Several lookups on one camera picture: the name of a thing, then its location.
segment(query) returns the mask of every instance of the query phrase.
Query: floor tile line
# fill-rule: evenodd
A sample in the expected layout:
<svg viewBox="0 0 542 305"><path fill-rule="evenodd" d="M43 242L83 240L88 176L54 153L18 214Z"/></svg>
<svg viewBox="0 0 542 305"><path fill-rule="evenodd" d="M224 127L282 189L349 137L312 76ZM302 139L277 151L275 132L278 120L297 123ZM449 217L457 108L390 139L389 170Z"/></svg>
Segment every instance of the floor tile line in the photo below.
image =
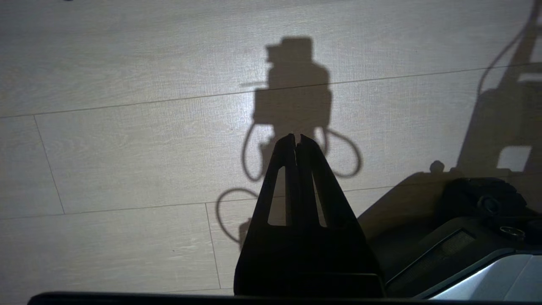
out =
<svg viewBox="0 0 542 305"><path fill-rule="evenodd" d="M529 173L524 175L514 175L514 176L499 176L495 178L514 178L514 177L523 177L523 176L535 176L540 175L542 173ZM435 182L426 182L426 183L409 183L404 184L400 186L424 186L424 185L432 185L432 184L438 184L438 183L444 183L448 182L446 180L443 181L435 181ZM399 185L394 186L380 186L380 187L366 187L366 188L357 188L357 189L348 189L344 190L344 193L348 192L356 192L360 190L371 190L371 189L380 189L380 188L394 188ZM274 196L273 198L281 198L284 196ZM230 200L223 200L221 203L224 202L232 202L232 201L247 201L247 200L256 200L256 198L240 198L240 199L230 199ZM26 218L39 218L39 217L54 217L54 216L69 216L69 215L79 215L79 214L89 214L89 213L101 213L101 212L116 212L116 211L130 211L130 210L137 210L137 209L151 209L151 208L163 208L163 207L175 207L175 206L188 206L188 205L206 205L206 204L215 204L216 201L206 201L206 202L191 202L187 204L171 204L171 205L161 205L161 206L146 206L146 207L133 207L133 208L116 208L116 209L102 209L98 211L83 211L83 212L75 212L75 213L65 213L65 214L48 214L48 215L33 215L33 216L23 216L23 217L11 217L11 218L2 218L0 221L3 220L14 220L14 219L26 219Z"/></svg>
<svg viewBox="0 0 542 305"><path fill-rule="evenodd" d="M150 293L156 293L156 294L174 294L174 293L189 293L191 291L213 291L213 290L230 290L232 288L207 288L207 289L190 289L190 290L167 290L167 291L155 291Z"/></svg>
<svg viewBox="0 0 542 305"><path fill-rule="evenodd" d="M507 67L520 67L520 66L528 66L528 65L531 65L531 63L521 63L521 64L518 64L518 65L495 66L495 67L491 67L491 69L507 68ZM462 73L462 72L482 71L482 70L486 70L486 69L488 69L488 67L473 68L473 69L463 69L463 70L457 70L457 71L446 71L446 72L433 72L433 73L422 73L422 74L411 74L411 75L399 75L399 76L394 76L394 77L371 78L371 79L362 79L362 80L337 81L337 82L329 82L329 83L326 83L326 84L311 84L311 85L291 86L291 87L283 87L283 88L273 88L273 89L266 89L266 90L267 91L277 91L277 90L287 90L287 89L304 88L304 87L317 87L317 86L351 84L351 83L355 83L355 82L377 81L377 80L386 80L386 79L400 79L400 78L409 78L409 77L423 77L423 76L431 76L431 75L444 75L444 74L453 74L453 73ZM100 107L89 107L89 108L83 108L83 109L71 109L71 110L27 113L27 114L23 114L23 115L3 116L3 117L0 117L0 119L25 117L25 116L53 115L53 114L66 113L66 112L89 111L89 110L110 109L110 108L119 108L119 107L130 107L130 106L157 104L157 103L167 103L167 102L170 102L170 101L182 101L182 100L199 99L199 98L233 96L233 95L236 95L236 94L244 94L244 93L251 93L251 92L255 92L255 91L254 90L238 91L238 92L229 92L229 93L220 93L220 94L209 94L209 95L205 95L205 96L173 98L173 99L164 99L164 100L155 100L155 101L140 101L140 102L137 102L137 103L123 104L123 105L110 105L110 106L100 106Z"/></svg>
<svg viewBox="0 0 542 305"><path fill-rule="evenodd" d="M62 208L62 214L66 214L66 211L64 210L64 205L62 204L62 199L60 198L59 188L58 186L56 186L55 176L53 175L53 169L51 168L51 163L49 162L49 156L47 156L45 143L43 142L43 138L41 137L40 127L37 125L36 116L33 116L33 118L34 118L34 123L36 124L37 133L40 136L41 147L43 148L43 153L45 154L45 159L47 160L47 165L49 166L49 172L51 173L51 178L53 179L53 184L55 185L56 195L58 195L59 197L60 207Z"/></svg>
<svg viewBox="0 0 542 305"><path fill-rule="evenodd" d="M218 262L216 261L215 242L212 239L211 220L209 219L209 211L207 210L207 204L204 204L203 206L205 208L205 213L207 215L207 224L209 225L209 237L211 238L212 255L215 257L216 279L218 280L218 288L222 289L222 284L220 283L220 275L218 274Z"/></svg>

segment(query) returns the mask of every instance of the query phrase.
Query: floor plank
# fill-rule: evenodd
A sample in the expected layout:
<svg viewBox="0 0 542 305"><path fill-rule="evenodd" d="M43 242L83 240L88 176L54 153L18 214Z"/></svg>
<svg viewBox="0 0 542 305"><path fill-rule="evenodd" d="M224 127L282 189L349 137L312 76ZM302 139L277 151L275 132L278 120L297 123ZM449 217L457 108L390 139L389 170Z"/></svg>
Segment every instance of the floor plank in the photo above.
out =
<svg viewBox="0 0 542 305"><path fill-rule="evenodd" d="M291 131L315 137L323 148L327 142L326 156L343 190L395 186L416 173L416 183L448 180L463 154L476 156L462 159L460 170L467 174L476 168L472 175L504 176L510 171L476 165L499 158L506 139L494 147L462 148L482 73L258 91L36 119L67 213L213 202L238 187L258 192L274 141ZM533 121L542 112L529 113ZM514 129L524 121L499 120L482 128Z"/></svg>
<svg viewBox="0 0 542 305"><path fill-rule="evenodd" d="M218 278L222 288L233 288L235 266L241 251L239 240L248 231L249 219L252 217L255 206L256 200L221 202L218 215L223 229L226 230L224 231L218 222L216 203L207 204Z"/></svg>
<svg viewBox="0 0 542 305"><path fill-rule="evenodd" d="M531 5L2 2L0 117L251 90L266 80L266 47L287 36L312 39L308 51L331 82L483 68L520 31ZM508 64L511 56L497 64ZM279 81L298 86L320 79Z"/></svg>
<svg viewBox="0 0 542 305"><path fill-rule="evenodd" d="M0 119L0 219L62 214L32 116Z"/></svg>
<svg viewBox="0 0 542 305"><path fill-rule="evenodd" d="M0 242L0 303L219 288L204 205L2 220Z"/></svg>

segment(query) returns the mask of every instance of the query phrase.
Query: gray surface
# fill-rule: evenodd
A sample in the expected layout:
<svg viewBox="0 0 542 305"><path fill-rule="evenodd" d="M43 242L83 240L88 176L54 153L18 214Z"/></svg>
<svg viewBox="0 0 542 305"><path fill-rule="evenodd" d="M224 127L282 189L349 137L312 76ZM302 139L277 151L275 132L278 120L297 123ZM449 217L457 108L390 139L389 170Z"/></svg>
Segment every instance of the gray surface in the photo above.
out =
<svg viewBox="0 0 542 305"><path fill-rule="evenodd" d="M264 46L283 36L312 37L332 82L485 68L530 8L517 0L3 1L0 116L249 91L241 84L266 79Z"/></svg>
<svg viewBox="0 0 542 305"><path fill-rule="evenodd" d="M477 271L432 299L540 302L542 301L541 271L541 256L507 256Z"/></svg>
<svg viewBox="0 0 542 305"><path fill-rule="evenodd" d="M53 214L62 206L34 118L0 119L0 219Z"/></svg>
<svg viewBox="0 0 542 305"><path fill-rule="evenodd" d="M0 221L0 303L45 291L218 289L205 205Z"/></svg>

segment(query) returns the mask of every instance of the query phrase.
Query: light patch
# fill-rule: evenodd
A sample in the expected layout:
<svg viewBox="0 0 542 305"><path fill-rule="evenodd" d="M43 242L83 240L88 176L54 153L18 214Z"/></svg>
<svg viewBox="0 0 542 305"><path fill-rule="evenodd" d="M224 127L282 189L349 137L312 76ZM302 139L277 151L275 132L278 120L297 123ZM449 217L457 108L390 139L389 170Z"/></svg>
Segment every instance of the light patch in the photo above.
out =
<svg viewBox="0 0 542 305"><path fill-rule="evenodd" d="M531 146L507 146L502 149L497 168L522 172L531 154Z"/></svg>
<svg viewBox="0 0 542 305"><path fill-rule="evenodd" d="M316 127L314 129L314 139L318 145L320 145L320 149L322 149L322 152L326 154L327 152L324 151L326 148L326 136L325 136L325 130L322 127Z"/></svg>
<svg viewBox="0 0 542 305"><path fill-rule="evenodd" d="M542 73L523 73L519 75L519 82L524 82L524 81L540 82L542 81Z"/></svg>
<svg viewBox="0 0 542 305"><path fill-rule="evenodd" d="M431 300L470 300L494 264L495 263L483 268L458 284L455 284L449 289L437 294L436 296L432 297Z"/></svg>

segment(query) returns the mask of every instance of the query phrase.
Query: wooden floor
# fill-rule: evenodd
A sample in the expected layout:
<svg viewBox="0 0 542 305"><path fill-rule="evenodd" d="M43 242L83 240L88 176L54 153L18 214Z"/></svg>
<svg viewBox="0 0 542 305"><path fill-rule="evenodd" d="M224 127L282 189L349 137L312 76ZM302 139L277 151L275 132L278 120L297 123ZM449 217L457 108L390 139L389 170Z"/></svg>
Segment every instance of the wooden floor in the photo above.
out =
<svg viewBox="0 0 542 305"><path fill-rule="evenodd" d="M0 3L0 304L232 294L262 168L289 132L321 144L369 237L427 214L463 175L502 177L542 211L532 10Z"/></svg>

